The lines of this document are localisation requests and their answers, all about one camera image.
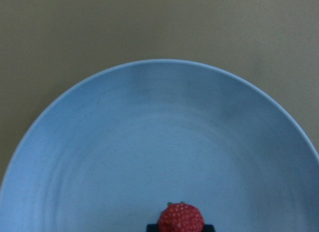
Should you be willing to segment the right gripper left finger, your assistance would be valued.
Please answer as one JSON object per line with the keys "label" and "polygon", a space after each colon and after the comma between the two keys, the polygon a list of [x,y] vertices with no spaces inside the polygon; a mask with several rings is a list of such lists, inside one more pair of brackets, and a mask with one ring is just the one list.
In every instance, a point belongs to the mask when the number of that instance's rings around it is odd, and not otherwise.
{"label": "right gripper left finger", "polygon": [[146,232],[159,232],[158,224],[148,224],[146,226]]}

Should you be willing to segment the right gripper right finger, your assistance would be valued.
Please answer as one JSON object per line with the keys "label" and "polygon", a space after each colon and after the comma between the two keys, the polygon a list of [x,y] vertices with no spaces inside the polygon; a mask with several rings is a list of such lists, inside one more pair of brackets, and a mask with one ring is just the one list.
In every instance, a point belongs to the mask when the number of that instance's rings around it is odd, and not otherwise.
{"label": "right gripper right finger", "polygon": [[213,225],[205,224],[203,226],[203,232],[215,232],[215,227]]}

